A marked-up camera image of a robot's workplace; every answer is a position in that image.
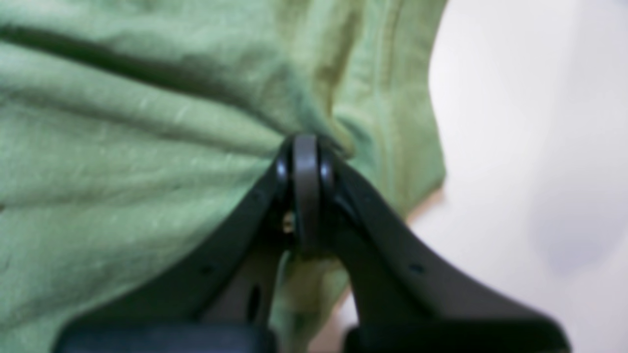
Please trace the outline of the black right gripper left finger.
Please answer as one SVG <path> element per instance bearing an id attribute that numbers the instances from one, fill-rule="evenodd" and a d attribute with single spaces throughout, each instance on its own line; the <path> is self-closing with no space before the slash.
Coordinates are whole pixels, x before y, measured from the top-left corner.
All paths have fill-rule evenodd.
<path id="1" fill-rule="evenodd" d="M 68 324 L 56 353 L 275 353 L 268 328 L 285 250 L 318 249 L 319 147 L 290 138 L 216 230 L 176 264 Z"/>

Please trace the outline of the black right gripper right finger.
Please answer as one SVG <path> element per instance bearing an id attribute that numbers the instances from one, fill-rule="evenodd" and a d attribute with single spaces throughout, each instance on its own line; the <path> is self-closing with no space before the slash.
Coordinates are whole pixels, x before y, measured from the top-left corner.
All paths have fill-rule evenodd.
<path id="1" fill-rule="evenodd" d="M 350 277 L 345 353 L 569 353 L 551 317 L 492 290 L 425 243 L 330 143 L 319 144 L 321 243 Z"/>

